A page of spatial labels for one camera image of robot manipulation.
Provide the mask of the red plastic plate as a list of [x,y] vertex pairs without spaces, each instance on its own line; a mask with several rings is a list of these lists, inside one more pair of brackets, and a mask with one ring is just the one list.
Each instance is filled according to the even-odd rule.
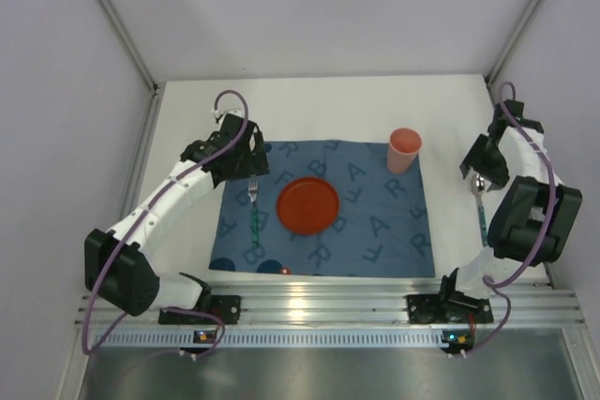
[[297,178],[282,188],[276,211],[281,225],[288,231],[303,236],[319,234],[338,218],[338,193],[324,179]]

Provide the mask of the blue letter-print cloth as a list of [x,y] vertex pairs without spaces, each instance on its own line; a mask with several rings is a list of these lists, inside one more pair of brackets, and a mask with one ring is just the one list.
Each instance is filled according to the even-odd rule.
[[[212,270],[317,276],[412,278],[435,275],[428,211],[419,163],[402,174],[386,167],[384,143],[271,141],[270,172],[258,179],[259,242],[251,237],[248,181],[224,186]],[[277,213],[281,191],[316,177],[339,199],[323,232],[302,236]]]

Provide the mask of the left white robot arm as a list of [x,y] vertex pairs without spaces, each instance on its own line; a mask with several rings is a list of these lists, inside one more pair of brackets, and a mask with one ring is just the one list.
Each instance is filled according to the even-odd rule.
[[226,181],[269,172],[259,126],[225,113],[220,128],[189,144],[168,177],[134,211],[84,241],[84,283],[101,299],[137,317],[150,309],[191,310],[208,291],[189,274],[160,274],[152,259],[177,223]]

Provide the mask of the silver metal spoon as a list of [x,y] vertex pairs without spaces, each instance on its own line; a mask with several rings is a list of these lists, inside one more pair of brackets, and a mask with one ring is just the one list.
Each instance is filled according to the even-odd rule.
[[475,198],[479,231],[480,231],[482,245],[487,246],[488,245],[488,227],[487,227],[486,214],[485,214],[485,208],[484,208],[484,203],[483,203],[483,195],[486,191],[486,187],[485,187],[484,178],[478,173],[475,173],[472,176],[471,191]]

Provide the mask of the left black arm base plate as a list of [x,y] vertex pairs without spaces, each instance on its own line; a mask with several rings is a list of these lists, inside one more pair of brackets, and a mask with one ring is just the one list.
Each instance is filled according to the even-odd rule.
[[[238,323],[241,313],[241,297],[237,295],[211,295],[194,307],[194,311],[214,316],[220,319],[225,325],[234,325]],[[161,310],[158,316],[158,323],[161,325],[204,325],[215,324],[208,317],[193,316],[173,312],[171,310]]]

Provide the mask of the pink plastic cup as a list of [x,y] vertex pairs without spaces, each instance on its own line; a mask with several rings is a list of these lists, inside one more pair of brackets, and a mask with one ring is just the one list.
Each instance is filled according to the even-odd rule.
[[421,136],[413,129],[394,130],[389,138],[386,164],[394,174],[404,173],[413,163],[422,147]]

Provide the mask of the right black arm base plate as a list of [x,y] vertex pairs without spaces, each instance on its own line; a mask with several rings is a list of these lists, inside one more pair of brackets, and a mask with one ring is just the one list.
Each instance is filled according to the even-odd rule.
[[440,294],[414,294],[406,298],[411,324],[490,324],[493,314],[488,300],[474,299],[464,294],[452,294],[444,299]]

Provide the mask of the green-handled fork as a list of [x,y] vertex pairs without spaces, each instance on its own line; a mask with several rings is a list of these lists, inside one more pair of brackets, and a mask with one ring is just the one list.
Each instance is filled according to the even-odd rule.
[[258,218],[258,192],[259,192],[259,184],[258,180],[252,178],[248,183],[248,197],[251,206],[251,236],[252,236],[252,246],[254,248],[258,248],[260,244],[259,237],[259,218]]

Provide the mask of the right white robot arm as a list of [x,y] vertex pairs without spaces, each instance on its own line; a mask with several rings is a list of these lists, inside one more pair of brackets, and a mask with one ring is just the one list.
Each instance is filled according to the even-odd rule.
[[582,203],[580,190],[552,168],[540,122],[524,117],[524,104],[499,102],[487,133],[460,164],[475,197],[502,194],[487,212],[478,208],[483,248],[467,265],[442,280],[442,306],[459,314],[480,313],[495,289],[515,282],[528,268],[556,261]]

